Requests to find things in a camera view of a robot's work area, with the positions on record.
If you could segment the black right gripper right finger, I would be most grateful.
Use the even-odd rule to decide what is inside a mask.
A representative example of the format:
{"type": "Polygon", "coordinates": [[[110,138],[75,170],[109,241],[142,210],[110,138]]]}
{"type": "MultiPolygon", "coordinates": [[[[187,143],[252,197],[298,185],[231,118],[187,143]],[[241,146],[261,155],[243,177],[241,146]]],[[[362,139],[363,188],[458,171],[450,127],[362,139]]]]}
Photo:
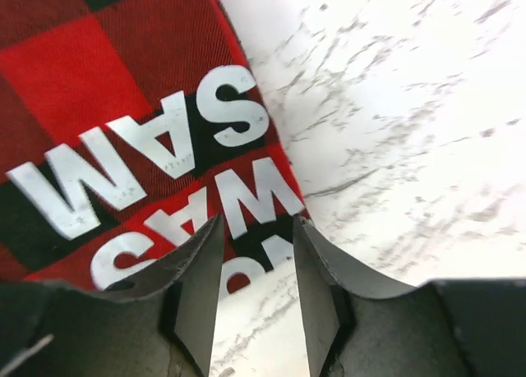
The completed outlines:
{"type": "Polygon", "coordinates": [[[353,258],[300,215],[293,219],[293,251],[309,374],[327,376],[357,327],[353,300],[390,299],[414,287],[353,258]]]}

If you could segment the red black plaid shirt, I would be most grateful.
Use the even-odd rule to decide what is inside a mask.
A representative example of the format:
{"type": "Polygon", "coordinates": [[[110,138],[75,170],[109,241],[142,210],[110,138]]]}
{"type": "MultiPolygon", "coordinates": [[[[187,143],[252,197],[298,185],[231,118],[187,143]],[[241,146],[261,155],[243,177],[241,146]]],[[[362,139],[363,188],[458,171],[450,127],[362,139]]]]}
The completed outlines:
{"type": "Polygon", "coordinates": [[[1,279],[104,289],[225,219],[221,292],[304,205],[219,0],[1,0],[1,279]]]}

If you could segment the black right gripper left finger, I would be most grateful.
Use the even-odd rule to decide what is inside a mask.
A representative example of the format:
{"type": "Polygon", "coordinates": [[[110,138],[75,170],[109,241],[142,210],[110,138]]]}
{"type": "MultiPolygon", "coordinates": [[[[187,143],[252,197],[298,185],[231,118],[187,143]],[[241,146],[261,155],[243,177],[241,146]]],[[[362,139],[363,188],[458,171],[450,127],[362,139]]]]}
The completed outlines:
{"type": "Polygon", "coordinates": [[[75,376],[206,376],[210,369],[224,220],[87,301],[75,376]]]}

